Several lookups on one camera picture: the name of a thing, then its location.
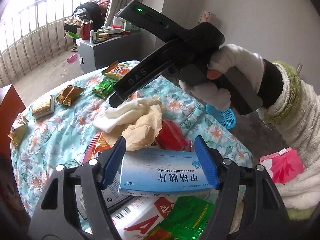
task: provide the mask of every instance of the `green snack packet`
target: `green snack packet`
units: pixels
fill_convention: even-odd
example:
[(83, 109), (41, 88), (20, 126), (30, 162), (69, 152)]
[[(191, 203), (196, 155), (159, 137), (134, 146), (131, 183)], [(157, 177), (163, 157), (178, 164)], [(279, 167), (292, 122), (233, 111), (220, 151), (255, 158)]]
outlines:
[(144, 240), (196, 240), (214, 205), (194, 196), (179, 197), (170, 214)]
[(92, 93), (102, 97), (103, 99), (106, 99), (113, 90), (115, 83), (116, 82), (104, 80), (92, 88)]

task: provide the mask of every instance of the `blue plastic basket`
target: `blue plastic basket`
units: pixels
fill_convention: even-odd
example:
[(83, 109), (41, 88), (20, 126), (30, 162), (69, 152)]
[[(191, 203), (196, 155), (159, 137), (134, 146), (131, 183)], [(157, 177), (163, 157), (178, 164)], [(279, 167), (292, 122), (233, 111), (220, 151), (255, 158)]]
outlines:
[(205, 109), (209, 115), (212, 115), (226, 129), (231, 129), (236, 125), (236, 117), (229, 108), (226, 111), (219, 111), (214, 106), (206, 105)]

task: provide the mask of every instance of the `pink bag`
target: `pink bag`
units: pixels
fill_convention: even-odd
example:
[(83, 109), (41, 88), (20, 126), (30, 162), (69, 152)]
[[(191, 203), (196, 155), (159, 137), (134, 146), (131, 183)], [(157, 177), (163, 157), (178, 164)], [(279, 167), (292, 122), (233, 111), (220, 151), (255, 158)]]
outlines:
[(283, 149), (260, 158), (274, 183), (286, 183), (304, 172), (304, 165), (296, 150)]

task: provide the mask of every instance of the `yellow snack wrapper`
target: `yellow snack wrapper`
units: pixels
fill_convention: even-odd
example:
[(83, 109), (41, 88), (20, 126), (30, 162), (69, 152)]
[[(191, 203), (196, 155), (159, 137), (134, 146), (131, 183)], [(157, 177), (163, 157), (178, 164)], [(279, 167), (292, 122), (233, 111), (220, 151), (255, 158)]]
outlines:
[(8, 136), (15, 146), (18, 146), (21, 143), (22, 138), (27, 131), (28, 123), (29, 121), (23, 114), (18, 114), (16, 120), (13, 122)]
[(37, 99), (32, 108), (32, 115), (35, 119), (43, 117), (54, 112), (53, 96)]
[(102, 75), (112, 78), (114, 80), (119, 81), (122, 79), (127, 73), (129, 73), (130, 68), (125, 64), (119, 64), (119, 62), (112, 63), (109, 67), (103, 70)]
[(60, 104), (71, 106), (72, 103), (81, 95), (84, 88), (68, 85), (56, 98)]

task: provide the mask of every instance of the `white glove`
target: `white glove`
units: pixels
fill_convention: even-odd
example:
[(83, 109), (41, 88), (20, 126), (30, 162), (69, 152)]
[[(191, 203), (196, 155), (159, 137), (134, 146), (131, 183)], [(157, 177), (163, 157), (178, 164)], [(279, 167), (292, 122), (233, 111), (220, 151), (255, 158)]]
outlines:
[[(258, 93), (264, 72), (262, 57), (234, 44), (228, 44), (212, 55), (208, 65), (207, 78), (216, 79), (221, 73), (225, 74), (233, 66), (240, 70), (252, 84), (254, 91)], [(179, 85), (186, 93), (191, 92), (195, 97), (220, 111), (230, 107), (230, 92), (224, 88), (218, 89), (212, 82), (192, 87), (179, 81)]]

